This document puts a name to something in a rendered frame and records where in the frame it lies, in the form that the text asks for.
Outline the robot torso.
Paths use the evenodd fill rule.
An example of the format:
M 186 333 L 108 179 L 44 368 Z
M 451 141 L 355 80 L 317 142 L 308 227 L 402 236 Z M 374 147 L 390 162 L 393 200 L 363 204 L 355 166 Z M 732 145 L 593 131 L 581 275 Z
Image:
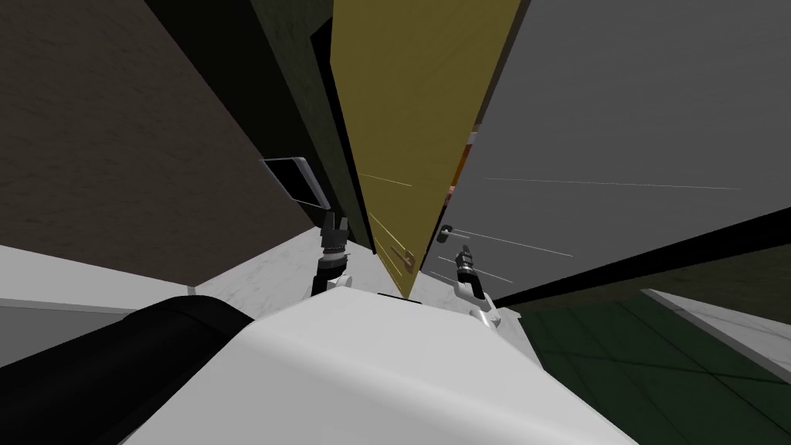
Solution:
M 242 329 L 124 445 L 637 445 L 481 321 L 338 287 Z

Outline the yellow door leaf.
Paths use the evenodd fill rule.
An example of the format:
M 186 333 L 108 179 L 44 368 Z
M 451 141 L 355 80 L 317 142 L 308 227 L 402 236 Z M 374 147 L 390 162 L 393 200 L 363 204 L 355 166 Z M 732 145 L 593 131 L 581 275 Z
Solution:
M 334 83 L 375 250 L 403 297 L 520 2 L 334 0 Z M 390 246 L 414 255 L 413 274 Z

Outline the grey door leaf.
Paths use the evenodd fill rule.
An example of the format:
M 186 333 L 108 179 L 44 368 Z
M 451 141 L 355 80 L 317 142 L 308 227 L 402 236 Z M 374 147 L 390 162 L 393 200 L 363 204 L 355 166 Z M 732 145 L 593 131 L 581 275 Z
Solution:
M 443 223 L 503 304 L 791 243 L 791 0 L 530 0 Z

